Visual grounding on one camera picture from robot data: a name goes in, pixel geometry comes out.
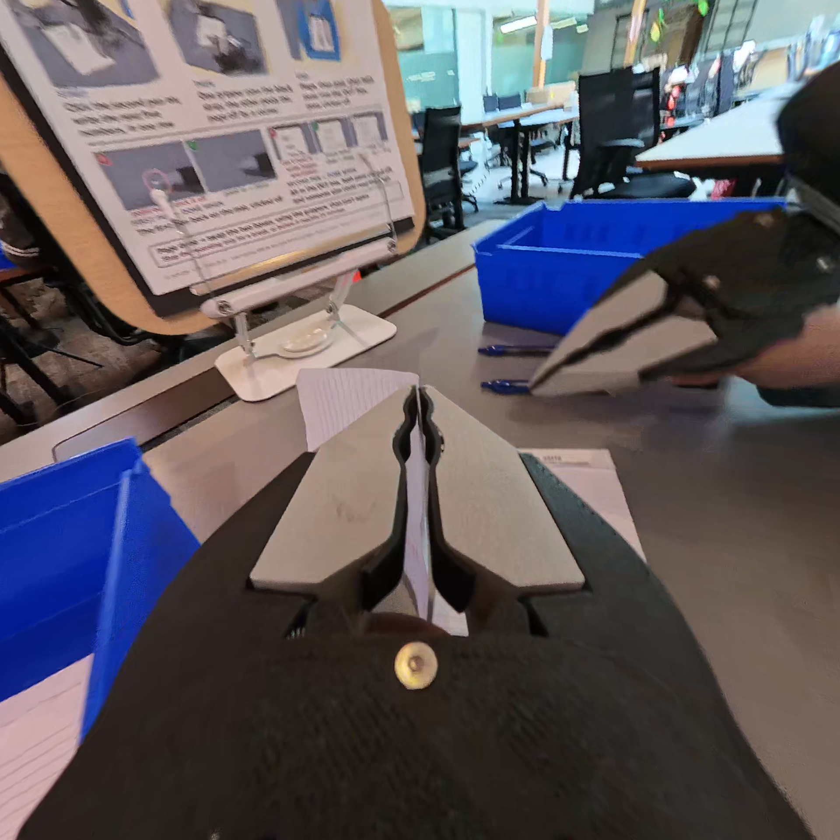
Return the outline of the person's right forearm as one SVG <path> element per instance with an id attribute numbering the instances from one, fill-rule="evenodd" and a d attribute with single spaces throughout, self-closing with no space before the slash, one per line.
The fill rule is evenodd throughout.
<path id="1" fill-rule="evenodd" d="M 779 408 L 834 410 L 840 406 L 839 385 L 794 389 L 760 387 L 758 391 L 767 404 Z"/>

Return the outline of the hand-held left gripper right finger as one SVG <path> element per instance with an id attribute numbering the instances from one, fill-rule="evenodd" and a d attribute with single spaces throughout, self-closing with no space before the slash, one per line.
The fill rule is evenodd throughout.
<path id="1" fill-rule="evenodd" d="M 432 575 L 457 613 L 579 592 L 584 574 L 519 451 L 433 387 L 420 390 Z"/>

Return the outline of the handwritten lined paper sheet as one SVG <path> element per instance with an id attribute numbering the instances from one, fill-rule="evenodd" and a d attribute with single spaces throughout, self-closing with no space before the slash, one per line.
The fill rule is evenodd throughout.
<path id="1" fill-rule="evenodd" d="M 297 378 L 298 399 L 312 452 L 343 431 L 388 396 L 420 385 L 418 374 L 383 369 L 304 370 Z M 429 573 L 427 463 L 424 435 L 415 427 L 406 462 L 407 522 L 402 582 L 377 606 L 379 612 L 433 616 L 434 594 Z"/>
<path id="2" fill-rule="evenodd" d="M 1 703 L 1 838 L 18 831 L 77 751 L 93 657 Z"/>

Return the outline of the white lined legal pad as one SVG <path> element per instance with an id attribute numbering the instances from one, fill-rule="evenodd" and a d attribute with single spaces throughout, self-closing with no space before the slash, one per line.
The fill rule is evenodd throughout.
<path id="1" fill-rule="evenodd" d="M 523 448 L 572 489 L 647 561 L 613 458 L 607 449 Z"/>

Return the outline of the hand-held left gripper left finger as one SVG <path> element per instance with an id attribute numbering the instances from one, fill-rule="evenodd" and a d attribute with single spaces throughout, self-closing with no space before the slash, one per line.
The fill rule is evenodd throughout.
<path id="1" fill-rule="evenodd" d="M 370 612 L 405 585 L 418 607 L 418 394 L 403 385 L 324 440 L 249 580 Z"/>

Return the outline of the person's right hand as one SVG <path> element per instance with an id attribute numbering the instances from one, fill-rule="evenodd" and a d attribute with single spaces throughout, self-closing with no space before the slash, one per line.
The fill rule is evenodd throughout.
<path id="1" fill-rule="evenodd" d="M 741 363 L 730 375 L 774 390 L 839 385 L 839 307 L 815 310 L 797 336 Z"/>

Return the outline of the background office table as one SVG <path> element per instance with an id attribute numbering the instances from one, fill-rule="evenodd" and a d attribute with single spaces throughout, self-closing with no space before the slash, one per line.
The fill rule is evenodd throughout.
<path id="1" fill-rule="evenodd" d="M 497 199 L 495 204 L 527 207 L 537 202 L 537 198 L 529 192 L 532 136 L 545 127 L 564 126 L 580 117 L 578 108 L 553 108 L 551 105 L 531 103 L 519 108 L 503 109 L 487 114 L 477 122 L 461 125 L 461 136 L 471 140 L 478 133 L 486 133 L 489 129 L 508 128 L 514 134 L 510 192 Z"/>
<path id="2" fill-rule="evenodd" d="M 744 169 L 779 166 L 783 151 L 776 129 L 784 98 L 754 99 L 641 153 L 645 172 L 725 176 Z"/>

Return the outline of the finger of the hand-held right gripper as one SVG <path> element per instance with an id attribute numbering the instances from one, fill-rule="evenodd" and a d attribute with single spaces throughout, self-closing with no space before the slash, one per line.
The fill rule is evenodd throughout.
<path id="1" fill-rule="evenodd" d="M 575 362 L 557 363 L 536 374 L 530 392 L 536 396 L 616 393 L 637 388 L 641 374 L 718 340 L 705 322 L 656 322 L 610 350 L 589 352 Z"/>
<path id="2" fill-rule="evenodd" d="M 610 350 L 620 340 L 656 322 L 679 322 L 679 280 L 649 270 L 623 288 L 610 290 L 560 341 L 532 379 L 554 364 L 575 362 L 589 352 Z"/>

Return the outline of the black office chair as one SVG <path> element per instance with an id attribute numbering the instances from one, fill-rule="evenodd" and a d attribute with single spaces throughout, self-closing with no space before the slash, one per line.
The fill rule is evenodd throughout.
<path id="1" fill-rule="evenodd" d="M 635 170 L 659 138 L 659 68 L 625 67 L 579 79 L 581 142 L 570 199 L 681 199 L 697 186 L 673 171 Z"/>
<path id="2" fill-rule="evenodd" d="M 460 170 L 460 114 L 460 106 L 450 106 L 428 108 L 423 115 L 418 164 L 426 214 L 423 241 L 427 245 L 466 228 Z"/>

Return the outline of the blue plastic bin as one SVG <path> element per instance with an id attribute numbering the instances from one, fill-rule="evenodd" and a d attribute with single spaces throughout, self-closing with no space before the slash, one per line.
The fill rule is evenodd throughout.
<path id="1" fill-rule="evenodd" d="M 2 483 L 2 700 L 92 656 L 80 740 L 200 542 L 130 438 Z"/>
<path id="2" fill-rule="evenodd" d="M 587 200 L 526 208 L 473 244 L 488 322 L 564 335 L 636 260 L 781 197 Z"/>

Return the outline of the printed instruction sheet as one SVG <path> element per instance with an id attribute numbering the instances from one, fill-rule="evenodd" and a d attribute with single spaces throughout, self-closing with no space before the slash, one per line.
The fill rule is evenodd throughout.
<path id="1" fill-rule="evenodd" d="M 415 227 L 376 2 L 2 2 L 2 62 L 163 300 Z"/>

